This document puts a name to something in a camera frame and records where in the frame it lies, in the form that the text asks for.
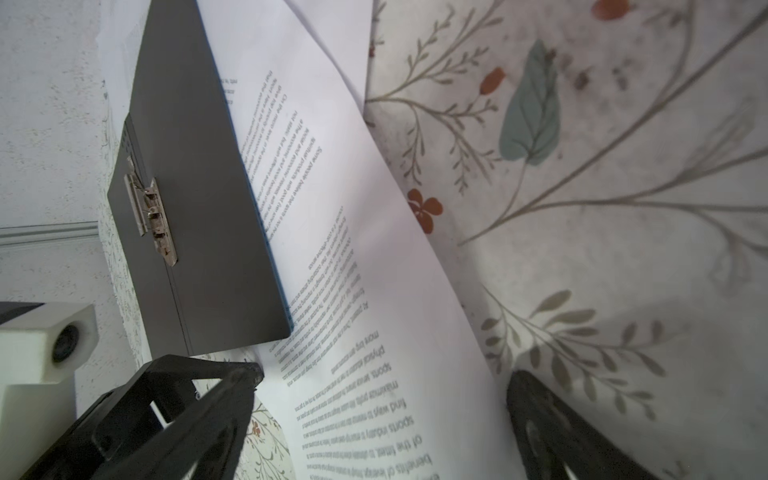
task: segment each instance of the metal clip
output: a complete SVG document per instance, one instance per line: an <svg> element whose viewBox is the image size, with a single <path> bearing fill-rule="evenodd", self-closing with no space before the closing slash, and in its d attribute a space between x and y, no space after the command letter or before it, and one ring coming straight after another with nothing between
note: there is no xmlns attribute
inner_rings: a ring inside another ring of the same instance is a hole
<svg viewBox="0 0 768 480"><path fill-rule="evenodd" d="M131 199L131 207L134 211L136 227L139 235L152 232L154 247L163 256L168 266L173 266L178 261L174 239L170 236L168 219L163 208L163 199L157 186L157 179L152 179L149 188L144 188L138 175L133 158L128 157L131 170L125 174L125 189Z"/></svg>

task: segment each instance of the white speckled wall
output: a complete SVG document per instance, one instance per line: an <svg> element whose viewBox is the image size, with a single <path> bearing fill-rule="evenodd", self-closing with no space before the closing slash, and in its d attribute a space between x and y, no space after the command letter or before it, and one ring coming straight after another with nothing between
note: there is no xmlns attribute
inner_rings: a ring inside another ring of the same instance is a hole
<svg viewBox="0 0 768 480"><path fill-rule="evenodd" d="M98 0L0 2L0 228L96 221L106 101ZM0 250L0 300L88 302L100 341L78 412L136 363L98 239Z"/></svg>

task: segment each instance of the table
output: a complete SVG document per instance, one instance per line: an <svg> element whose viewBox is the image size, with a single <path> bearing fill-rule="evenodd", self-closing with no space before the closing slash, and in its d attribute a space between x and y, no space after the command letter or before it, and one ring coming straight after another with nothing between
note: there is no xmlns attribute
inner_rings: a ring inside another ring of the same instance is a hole
<svg viewBox="0 0 768 480"><path fill-rule="evenodd" d="M767 18L757 0L388 0L373 16L364 120L500 392L535 372L660 478L766 467ZM100 234L146 360L110 176ZM293 477L258 401L237 477Z"/></svg>

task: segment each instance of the paper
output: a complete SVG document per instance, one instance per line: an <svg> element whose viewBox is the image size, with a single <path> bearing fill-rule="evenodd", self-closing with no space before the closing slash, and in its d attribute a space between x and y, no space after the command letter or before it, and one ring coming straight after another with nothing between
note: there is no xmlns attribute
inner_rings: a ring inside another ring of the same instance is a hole
<svg viewBox="0 0 768 480"><path fill-rule="evenodd" d="M224 10L243 4L235 55ZM257 347L257 394L297 477L520 472L462 308L332 62L280 0L199 5L296 324Z"/></svg>
<svg viewBox="0 0 768 480"><path fill-rule="evenodd" d="M348 89L357 101L359 111L366 93L368 46L373 0L285 0L304 22L315 40L331 57ZM99 61L109 93L112 127L119 133L131 103L131 90L141 36L147 21L151 0L104 0L101 5L101 29L97 38ZM237 55L248 45L253 30L251 17L256 2L238 2L238 9L221 2L225 9L208 9L206 15L216 18L230 15L241 29L232 31L230 53Z"/></svg>

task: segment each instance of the black binder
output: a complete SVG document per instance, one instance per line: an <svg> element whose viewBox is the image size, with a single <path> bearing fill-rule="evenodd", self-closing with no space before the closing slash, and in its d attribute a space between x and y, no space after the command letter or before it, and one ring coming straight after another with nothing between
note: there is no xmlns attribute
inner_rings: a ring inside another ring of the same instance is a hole
<svg viewBox="0 0 768 480"><path fill-rule="evenodd" d="M290 334L194 0L150 6L108 198L153 358Z"/></svg>

